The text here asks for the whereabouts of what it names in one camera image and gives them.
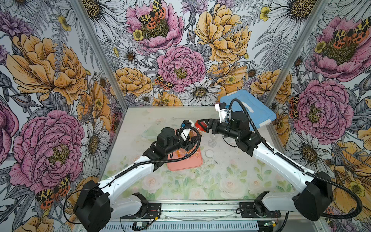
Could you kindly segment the red jar lid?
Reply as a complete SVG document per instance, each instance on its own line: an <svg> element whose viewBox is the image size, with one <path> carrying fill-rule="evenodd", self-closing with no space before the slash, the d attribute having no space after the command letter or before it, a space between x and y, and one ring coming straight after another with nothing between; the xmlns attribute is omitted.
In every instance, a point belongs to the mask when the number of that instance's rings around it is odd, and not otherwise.
<svg viewBox="0 0 371 232"><path fill-rule="evenodd" d="M199 132L206 132L207 124L203 121L197 120L195 123L195 127L197 128Z"/></svg>

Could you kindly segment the red lid candy jar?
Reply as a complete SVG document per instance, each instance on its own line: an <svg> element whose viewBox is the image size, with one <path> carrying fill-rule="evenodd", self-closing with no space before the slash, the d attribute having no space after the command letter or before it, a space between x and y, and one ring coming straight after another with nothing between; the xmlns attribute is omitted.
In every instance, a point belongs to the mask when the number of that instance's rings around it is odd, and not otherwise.
<svg viewBox="0 0 371 232"><path fill-rule="evenodd" d="M197 135L197 133L194 130L190 130L189 133L188 133L187 139L190 142L197 143L197 141L199 140L199 136Z"/></svg>

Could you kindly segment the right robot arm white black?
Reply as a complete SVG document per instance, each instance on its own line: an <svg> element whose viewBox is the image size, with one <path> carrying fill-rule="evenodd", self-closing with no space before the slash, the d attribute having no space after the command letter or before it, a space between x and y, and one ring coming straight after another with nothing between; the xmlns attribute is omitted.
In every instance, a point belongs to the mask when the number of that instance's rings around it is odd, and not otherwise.
<svg viewBox="0 0 371 232"><path fill-rule="evenodd" d="M200 125L206 132L235 140L241 151L270 166L293 186L293 192L261 193L255 199L257 213L291 211L317 221L332 202L329 176L321 172L319 179L316 179L313 171L272 148L265 139L251 131L244 112L234 112L232 118L224 122L219 119L204 119L200 121Z"/></svg>

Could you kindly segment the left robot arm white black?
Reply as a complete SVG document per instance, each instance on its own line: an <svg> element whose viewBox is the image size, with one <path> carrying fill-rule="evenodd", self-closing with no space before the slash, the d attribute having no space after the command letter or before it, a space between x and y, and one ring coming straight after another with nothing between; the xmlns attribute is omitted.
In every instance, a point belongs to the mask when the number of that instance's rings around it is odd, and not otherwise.
<svg viewBox="0 0 371 232"><path fill-rule="evenodd" d="M99 232L114 214L142 214L145 200L138 193L123 206L116 199L136 181L155 172L165 163L190 158L200 147L201 135L192 126L180 129L163 128L150 147L131 166L98 183L87 182L80 190L73 213L88 232Z"/></svg>

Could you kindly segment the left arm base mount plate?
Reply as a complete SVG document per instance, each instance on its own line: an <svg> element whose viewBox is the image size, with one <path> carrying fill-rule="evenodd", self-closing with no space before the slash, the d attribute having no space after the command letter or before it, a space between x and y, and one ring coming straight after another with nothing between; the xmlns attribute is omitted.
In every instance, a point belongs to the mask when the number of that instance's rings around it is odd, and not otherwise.
<svg viewBox="0 0 371 232"><path fill-rule="evenodd" d="M160 218L161 215L161 203L149 202L142 194L136 192L132 194L134 197L135 202L140 203L139 209L135 212L135 214L128 214L127 216L131 219L137 218Z"/></svg>

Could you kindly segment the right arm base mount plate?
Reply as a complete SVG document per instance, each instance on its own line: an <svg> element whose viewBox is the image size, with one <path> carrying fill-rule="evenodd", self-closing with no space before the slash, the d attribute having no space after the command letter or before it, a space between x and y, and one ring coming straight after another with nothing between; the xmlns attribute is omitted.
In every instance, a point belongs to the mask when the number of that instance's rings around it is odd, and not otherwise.
<svg viewBox="0 0 371 232"><path fill-rule="evenodd" d="M263 205L263 197L268 193L269 191L264 191L255 200L239 202L236 214L241 215L242 218L280 218L280 211L269 211Z"/></svg>

